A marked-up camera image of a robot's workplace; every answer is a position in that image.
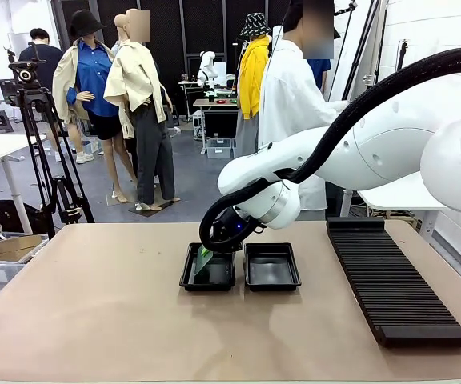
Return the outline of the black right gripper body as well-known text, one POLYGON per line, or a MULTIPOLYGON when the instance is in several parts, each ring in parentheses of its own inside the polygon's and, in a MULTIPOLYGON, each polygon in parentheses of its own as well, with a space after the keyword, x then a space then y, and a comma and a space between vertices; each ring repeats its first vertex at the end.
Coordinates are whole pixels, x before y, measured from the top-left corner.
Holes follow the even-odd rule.
POLYGON ((211 241, 216 252, 230 253, 243 248, 243 240, 255 230, 255 219, 240 209, 229 207, 215 220, 211 241))

